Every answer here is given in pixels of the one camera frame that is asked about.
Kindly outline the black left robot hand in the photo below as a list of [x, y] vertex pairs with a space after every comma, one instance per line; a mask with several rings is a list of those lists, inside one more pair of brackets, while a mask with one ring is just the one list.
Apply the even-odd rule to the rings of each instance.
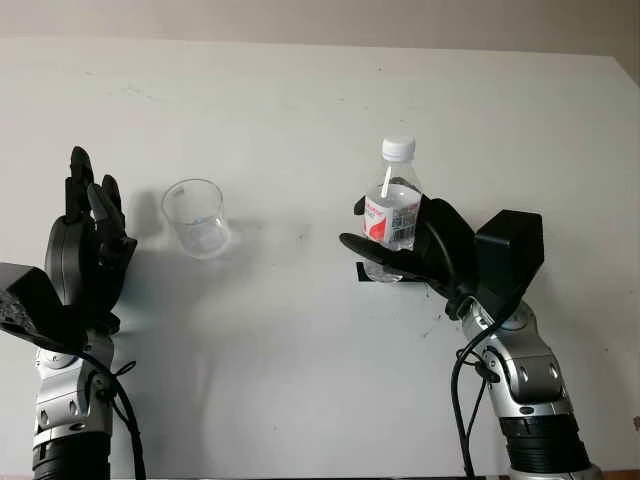
[[116, 179], [100, 183], [87, 151], [76, 146], [65, 179], [65, 212], [53, 224], [45, 271], [63, 305], [85, 329], [104, 335], [119, 331], [112, 313], [122, 292], [137, 240], [126, 233]]

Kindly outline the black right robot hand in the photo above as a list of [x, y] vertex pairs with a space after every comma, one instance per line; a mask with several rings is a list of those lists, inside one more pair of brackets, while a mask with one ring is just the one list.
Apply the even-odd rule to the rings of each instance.
[[464, 315], [464, 302], [477, 281], [474, 231], [448, 202], [421, 197], [413, 246], [392, 251], [353, 233], [341, 243], [385, 273], [426, 283], [446, 299], [445, 313], [453, 321]]

